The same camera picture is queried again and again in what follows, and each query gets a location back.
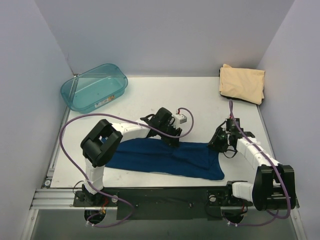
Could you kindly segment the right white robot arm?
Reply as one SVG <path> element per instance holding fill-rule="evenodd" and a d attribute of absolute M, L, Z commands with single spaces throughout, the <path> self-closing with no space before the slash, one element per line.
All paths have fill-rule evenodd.
<path fill-rule="evenodd" d="M 254 182 L 231 181 L 223 192 L 229 205 L 240 199 L 253 203 L 258 211 L 292 210 L 296 207 L 295 172 L 269 155 L 258 143 L 255 135 L 240 127 L 239 118 L 227 118 L 220 124 L 208 143 L 209 149 L 225 154 L 240 154 L 256 171 Z"/>

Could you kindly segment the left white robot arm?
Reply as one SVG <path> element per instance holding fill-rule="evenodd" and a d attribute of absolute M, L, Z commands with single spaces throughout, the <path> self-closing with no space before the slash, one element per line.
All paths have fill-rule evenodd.
<path fill-rule="evenodd" d="M 82 185 L 85 200 L 91 206 L 98 206 L 102 202 L 104 167 L 112 159 L 121 142 L 160 136 L 168 146 L 178 147 L 181 125 L 187 120 L 184 114 L 171 113 L 164 107 L 157 113 L 132 123 L 100 120 L 80 144 L 85 157 L 85 174 L 88 177 Z"/>

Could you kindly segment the blue t shirt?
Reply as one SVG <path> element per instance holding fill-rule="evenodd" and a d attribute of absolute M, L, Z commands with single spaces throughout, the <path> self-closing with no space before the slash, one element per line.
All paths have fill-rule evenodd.
<path fill-rule="evenodd" d="M 105 166 L 211 181 L 225 178 L 219 163 L 219 153 L 202 142 L 180 142 L 179 147 L 172 147 L 160 139 L 136 138 L 120 143 Z"/>

